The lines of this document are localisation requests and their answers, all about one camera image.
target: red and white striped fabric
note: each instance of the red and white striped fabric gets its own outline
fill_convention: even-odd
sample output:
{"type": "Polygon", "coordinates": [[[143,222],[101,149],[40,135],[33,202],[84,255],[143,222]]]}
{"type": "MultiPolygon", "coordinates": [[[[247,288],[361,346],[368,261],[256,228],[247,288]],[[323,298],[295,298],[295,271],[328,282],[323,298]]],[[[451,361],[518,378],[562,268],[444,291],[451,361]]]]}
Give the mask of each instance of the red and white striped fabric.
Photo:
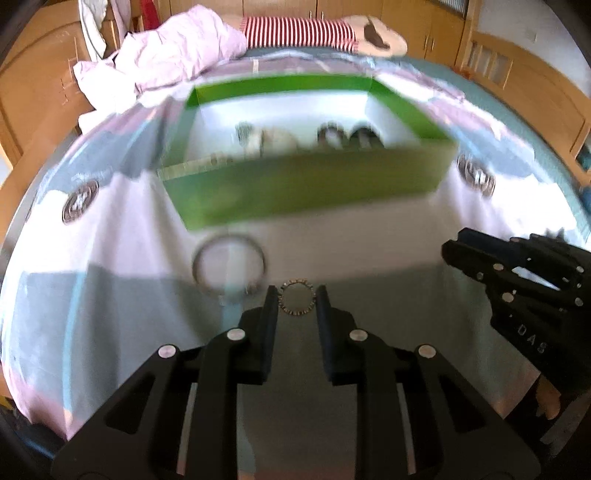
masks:
{"type": "Polygon", "coordinates": [[[353,27],[342,20],[245,17],[240,30],[248,48],[333,47],[350,53],[358,48],[353,27]]]}

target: cabinet door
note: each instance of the cabinet door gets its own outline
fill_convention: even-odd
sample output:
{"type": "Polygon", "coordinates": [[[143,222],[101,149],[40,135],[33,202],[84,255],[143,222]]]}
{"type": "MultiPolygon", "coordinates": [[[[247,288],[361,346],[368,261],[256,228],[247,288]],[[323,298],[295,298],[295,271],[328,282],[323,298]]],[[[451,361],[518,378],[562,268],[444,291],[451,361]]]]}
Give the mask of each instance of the cabinet door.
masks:
{"type": "Polygon", "coordinates": [[[316,18],[335,19],[351,15],[370,15],[380,18],[383,3],[384,0],[318,0],[316,18]]]}
{"type": "Polygon", "coordinates": [[[245,17],[316,16],[316,0],[244,0],[245,17]]]}
{"type": "Polygon", "coordinates": [[[425,58],[434,63],[452,67],[460,50],[464,21],[443,8],[431,5],[431,38],[425,58]]]}
{"type": "Polygon", "coordinates": [[[170,14],[186,12],[195,5],[211,8],[218,15],[242,15],[242,0],[170,0],[170,14]]]}
{"type": "Polygon", "coordinates": [[[382,22],[404,37],[410,57],[425,58],[430,44],[431,7],[426,0],[384,0],[382,22]]]}

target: teal bedsheet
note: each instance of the teal bedsheet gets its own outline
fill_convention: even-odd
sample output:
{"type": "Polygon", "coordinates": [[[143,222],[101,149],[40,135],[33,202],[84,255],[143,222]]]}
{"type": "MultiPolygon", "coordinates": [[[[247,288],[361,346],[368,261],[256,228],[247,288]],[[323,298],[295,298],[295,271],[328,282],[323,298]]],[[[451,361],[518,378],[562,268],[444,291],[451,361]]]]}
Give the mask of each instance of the teal bedsheet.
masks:
{"type": "Polygon", "coordinates": [[[581,204],[569,170],[564,166],[560,158],[554,153],[542,137],[533,131],[519,115],[494,97],[494,95],[487,92],[484,88],[470,80],[466,80],[464,77],[451,71],[446,66],[409,57],[404,57],[401,61],[410,63],[424,74],[445,80],[460,89],[466,94],[466,99],[469,102],[489,112],[496,119],[503,122],[512,132],[519,135],[534,147],[535,159],[546,173],[560,186],[571,210],[573,211],[574,217],[577,220],[577,226],[579,227],[583,238],[589,236],[591,232],[589,217],[581,204]]]}

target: pink blanket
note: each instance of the pink blanket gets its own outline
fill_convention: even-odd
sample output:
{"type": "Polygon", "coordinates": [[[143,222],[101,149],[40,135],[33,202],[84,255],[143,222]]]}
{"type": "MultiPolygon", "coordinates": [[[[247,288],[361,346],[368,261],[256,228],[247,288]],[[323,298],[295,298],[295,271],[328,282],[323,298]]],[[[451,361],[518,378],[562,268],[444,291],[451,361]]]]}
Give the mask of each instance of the pink blanket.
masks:
{"type": "Polygon", "coordinates": [[[112,103],[114,91],[135,101],[139,93],[190,80],[244,52],[246,37],[213,10],[197,5],[156,30],[128,34],[117,54],[100,62],[78,62],[74,73],[89,102],[101,109],[112,103]],[[124,92],[122,84],[127,86],[124,92]]]}

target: metal screw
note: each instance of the metal screw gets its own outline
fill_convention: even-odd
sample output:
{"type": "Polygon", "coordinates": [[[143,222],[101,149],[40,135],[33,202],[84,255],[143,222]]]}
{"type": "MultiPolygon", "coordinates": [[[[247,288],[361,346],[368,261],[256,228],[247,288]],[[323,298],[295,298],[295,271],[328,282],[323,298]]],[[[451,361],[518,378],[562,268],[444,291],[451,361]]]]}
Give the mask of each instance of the metal screw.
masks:
{"type": "Polygon", "coordinates": [[[421,345],[418,348],[418,354],[425,358],[433,358],[437,354],[437,350],[431,345],[421,345]]]}
{"type": "Polygon", "coordinates": [[[171,358],[175,353],[177,353],[177,349],[174,345],[163,345],[158,349],[160,358],[171,358]]]}
{"type": "Polygon", "coordinates": [[[349,338],[354,342],[364,342],[368,339],[368,333],[365,330],[351,330],[349,332],[349,338]]]}
{"type": "Polygon", "coordinates": [[[246,337],[246,332],[241,328],[233,328],[232,330],[228,330],[226,336],[232,342],[239,342],[244,337],[246,337]]]}

